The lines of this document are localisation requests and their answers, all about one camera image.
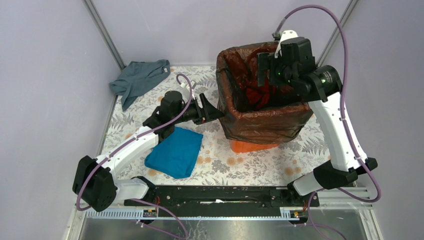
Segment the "right aluminium corner post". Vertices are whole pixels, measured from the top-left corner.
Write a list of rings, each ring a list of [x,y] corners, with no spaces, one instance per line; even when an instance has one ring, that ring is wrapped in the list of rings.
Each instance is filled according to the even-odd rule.
[[[350,16],[354,12],[354,10],[357,7],[359,2],[360,2],[360,0],[350,0],[348,2],[343,14],[341,15],[341,17],[339,19],[342,27],[344,27],[346,25],[346,23],[349,21]],[[338,41],[338,39],[340,38],[340,36],[341,36],[340,30],[336,26],[333,33],[331,34],[327,44],[325,45],[323,52],[321,53],[320,57],[318,58],[318,61],[317,61],[318,66],[324,65],[329,54],[332,51],[332,48],[335,46],[335,44]]]

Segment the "left aluminium corner post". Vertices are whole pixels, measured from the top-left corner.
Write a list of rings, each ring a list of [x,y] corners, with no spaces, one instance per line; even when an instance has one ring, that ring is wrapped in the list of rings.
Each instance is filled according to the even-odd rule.
[[[99,14],[95,3],[92,0],[82,0],[83,4],[85,5],[90,17],[92,18],[95,26],[97,27],[101,37],[103,38],[108,50],[110,51],[113,59],[115,60],[116,64],[118,65],[119,69],[122,71],[126,65],[124,63],[124,60],[122,59],[118,48],[116,47],[106,25],[104,24],[101,15]]]

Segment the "grey-blue crumpled cloth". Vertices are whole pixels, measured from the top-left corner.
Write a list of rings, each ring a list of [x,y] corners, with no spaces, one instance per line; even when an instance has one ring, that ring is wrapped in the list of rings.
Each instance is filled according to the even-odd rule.
[[[116,80],[109,83],[110,90],[121,96],[121,108],[126,111],[134,101],[155,88],[169,77],[170,62],[160,59],[154,62],[132,61]]]

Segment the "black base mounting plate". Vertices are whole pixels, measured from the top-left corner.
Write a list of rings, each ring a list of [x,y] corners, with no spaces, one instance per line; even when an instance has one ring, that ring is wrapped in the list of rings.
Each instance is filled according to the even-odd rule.
[[[157,185],[144,202],[165,207],[177,217],[280,217],[281,208],[303,210],[309,196],[293,198],[286,187]]]

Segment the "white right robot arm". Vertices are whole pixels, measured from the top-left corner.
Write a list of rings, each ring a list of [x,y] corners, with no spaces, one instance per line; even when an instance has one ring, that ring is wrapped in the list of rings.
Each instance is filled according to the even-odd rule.
[[[330,160],[287,185],[287,201],[299,206],[311,193],[348,185],[378,163],[367,156],[354,131],[345,131],[344,126],[352,124],[345,104],[340,103],[343,85],[337,70],[330,65],[316,66],[310,40],[293,30],[278,33],[274,39],[278,42],[275,52],[257,55],[258,85],[292,87],[315,114],[331,155]]]

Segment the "bright blue folded cloth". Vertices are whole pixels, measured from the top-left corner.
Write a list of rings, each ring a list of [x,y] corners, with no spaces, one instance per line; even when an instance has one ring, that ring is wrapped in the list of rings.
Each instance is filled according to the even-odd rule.
[[[170,136],[152,149],[144,165],[174,179],[188,178],[196,165],[203,137],[200,133],[176,127]]]

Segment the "aluminium corner post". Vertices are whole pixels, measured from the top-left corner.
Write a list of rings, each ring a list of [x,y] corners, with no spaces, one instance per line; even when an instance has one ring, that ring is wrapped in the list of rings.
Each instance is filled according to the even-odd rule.
[[[341,17],[339,19],[342,27],[344,27],[346,25],[346,23],[349,21],[350,16],[354,12],[354,10],[357,7],[359,2],[360,2],[360,0],[350,0],[348,2],[343,14],[341,15]],[[318,61],[317,61],[318,66],[324,65],[329,54],[332,51],[332,48],[335,46],[335,44],[338,41],[338,39],[340,38],[340,36],[341,36],[340,30],[336,26],[333,33],[331,34],[327,44],[325,45],[323,52],[321,53],[320,57],[318,58]]]
[[[122,71],[126,65],[124,63],[124,60],[122,59],[118,48],[116,47],[106,25],[104,24],[101,15],[99,14],[95,3],[92,0],[82,0],[83,4],[85,5],[90,17],[92,18],[95,26],[97,27],[101,37],[103,38],[108,50],[110,51],[113,59],[115,60],[116,64],[118,65],[119,69]]]

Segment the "orange plastic trash bin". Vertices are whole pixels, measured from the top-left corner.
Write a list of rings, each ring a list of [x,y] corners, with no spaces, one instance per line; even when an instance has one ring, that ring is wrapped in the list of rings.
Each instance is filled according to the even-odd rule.
[[[229,140],[229,145],[236,154],[268,150],[279,146],[279,144],[257,144],[237,140]]]

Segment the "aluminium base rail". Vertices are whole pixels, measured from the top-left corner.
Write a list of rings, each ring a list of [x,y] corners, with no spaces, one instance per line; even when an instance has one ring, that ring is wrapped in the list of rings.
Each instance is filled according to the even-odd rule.
[[[87,218],[170,221],[288,221],[291,226],[318,227],[313,210],[352,210],[358,214],[365,237],[382,239],[373,206],[349,197],[360,194],[368,197],[361,187],[323,190],[292,199],[286,187],[276,186],[179,186],[156,185],[142,200],[126,199],[97,211],[76,211],[64,236],[77,239]]]

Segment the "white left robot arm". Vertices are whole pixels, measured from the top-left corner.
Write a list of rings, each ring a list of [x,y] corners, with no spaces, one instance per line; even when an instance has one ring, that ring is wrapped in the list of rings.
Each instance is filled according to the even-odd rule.
[[[166,92],[160,105],[131,137],[105,154],[95,158],[86,155],[79,160],[72,185],[77,209],[86,210],[81,201],[97,212],[118,201],[137,199],[144,206],[152,204],[152,183],[142,177],[118,179],[121,171],[142,153],[161,144],[174,132],[176,124],[192,121],[201,125],[223,116],[203,93],[199,99],[190,97],[184,101],[180,92]]]

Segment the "black plastic trash bag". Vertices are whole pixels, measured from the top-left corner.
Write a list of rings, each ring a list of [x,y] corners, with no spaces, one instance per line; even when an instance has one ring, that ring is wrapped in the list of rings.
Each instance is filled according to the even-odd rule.
[[[258,85],[257,58],[273,53],[275,42],[222,50],[216,59],[217,108],[227,139],[252,144],[281,144],[294,140],[313,115],[290,86]]]

